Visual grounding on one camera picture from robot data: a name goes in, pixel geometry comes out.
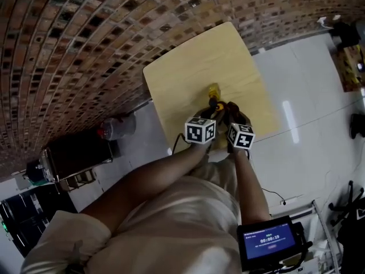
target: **floor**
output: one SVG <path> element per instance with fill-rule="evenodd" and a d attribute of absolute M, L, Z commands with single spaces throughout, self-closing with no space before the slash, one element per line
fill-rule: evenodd
<path fill-rule="evenodd" d="M 333 49 L 323 34 L 253 57 L 281 123 L 277 132 L 256 139 L 253 167 L 263 188 L 293 198 L 282 206 L 277 195 L 265 192 L 271 213 L 316 199 L 328 215 L 328 204 L 347 190 L 350 179 L 365 185 L 364 139 L 348 136 L 349 117 L 364 111 L 365 100 L 361 92 L 342 91 Z M 119 140 L 121 157 L 95 168 L 97 182 L 70 193 L 78 210 L 134 168 L 169 155 L 153 103 L 135 115 L 135 134 Z"/>

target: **cable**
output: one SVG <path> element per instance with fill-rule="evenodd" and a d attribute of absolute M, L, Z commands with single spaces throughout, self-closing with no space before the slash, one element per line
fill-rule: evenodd
<path fill-rule="evenodd" d="M 276 193 L 276 192 L 274 192 L 274 191 L 269 191 L 269 190 L 267 190 L 267 189 L 264 189 L 264 188 L 262 188 L 264 191 L 266 191 L 266 192 L 269 192 L 269 193 L 274 193 L 274 194 L 276 194 L 276 195 L 278 195 L 282 200 L 283 200 L 283 205 L 286 205 L 286 202 L 285 202 L 285 199 L 281 196 L 281 195 L 279 195 L 278 193 Z"/>
<path fill-rule="evenodd" d="M 337 176 L 337 180 L 336 180 L 336 185 L 335 187 L 332 189 L 332 191 L 330 192 L 328 198 L 326 199 L 326 201 L 323 203 L 323 206 L 321 208 L 321 211 L 325 208 L 325 206 L 327 206 L 327 202 L 330 200 L 333 192 L 337 189 L 338 183 L 341 182 L 342 179 L 348 179 L 351 177 L 351 175 L 353 173 L 355 173 L 355 171 L 359 168 L 359 166 L 362 164 L 362 159 L 363 159 L 363 152 L 364 152 L 364 147 L 365 147 L 365 141 L 363 141 L 362 143 L 362 147 L 361 147 L 361 152 L 360 152 L 360 157 L 359 157 L 359 161 L 358 164 L 356 165 L 356 167 L 353 169 L 352 172 L 350 172 L 349 174 L 347 174 L 345 177 L 340 177 L 339 175 Z M 327 171 L 326 176 L 325 176 L 325 187 L 327 187 L 327 175 L 333 171 Z"/>
<path fill-rule="evenodd" d="M 172 154 L 175 153 L 175 148 L 176 148 L 177 142 L 179 141 L 180 136 L 182 137 L 183 141 L 186 142 L 184 134 L 179 133 L 178 136 L 176 137 L 175 144 L 173 145 Z"/>

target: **brick wall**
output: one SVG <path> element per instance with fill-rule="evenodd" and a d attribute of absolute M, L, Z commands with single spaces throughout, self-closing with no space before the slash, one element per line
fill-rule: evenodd
<path fill-rule="evenodd" d="M 251 50 L 364 15 L 365 0 L 0 0 L 0 176 L 148 99 L 144 66 L 232 21 Z"/>

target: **black cable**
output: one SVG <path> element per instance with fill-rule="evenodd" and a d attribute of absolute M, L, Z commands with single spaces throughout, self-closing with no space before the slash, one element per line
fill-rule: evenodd
<path fill-rule="evenodd" d="M 262 188 L 264 191 L 266 191 L 266 192 L 269 192 L 269 193 L 274 193 L 274 194 L 276 194 L 276 195 L 278 195 L 282 200 L 283 200 L 283 205 L 286 205 L 286 202 L 285 202 L 285 199 L 282 197 L 282 196 L 280 196 L 278 193 L 276 193 L 276 192 L 274 192 L 274 191 L 269 191 L 269 190 L 267 190 L 267 189 L 264 189 L 264 188 Z"/>
<path fill-rule="evenodd" d="M 176 137 L 175 144 L 173 145 L 172 154 L 175 153 L 175 148 L 176 148 L 177 142 L 179 141 L 180 136 L 182 137 L 183 141 L 186 142 L 184 134 L 179 133 L 178 136 Z"/>

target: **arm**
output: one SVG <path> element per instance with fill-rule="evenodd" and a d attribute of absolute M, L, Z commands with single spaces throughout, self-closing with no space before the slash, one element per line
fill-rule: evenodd
<path fill-rule="evenodd" d="M 119 180 L 81 213 L 104 223 L 114 232 L 138 205 L 167 189 L 193 169 L 210 143 L 191 146 L 164 159 L 141 166 Z"/>
<path fill-rule="evenodd" d="M 234 150 L 242 224 L 270 220 L 269 207 L 244 150 Z"/>
<path fill-rule="evenodd" d="M 105 246 L 135 207 L 193 169 L 205 155 L 206 148 L 207 145 L 191 146 L 137 168 L 85 208 L 83 214 L 58 211 L 27 255 L 21 273 L 64 273 L 69 265 L 86 262 Z"/>

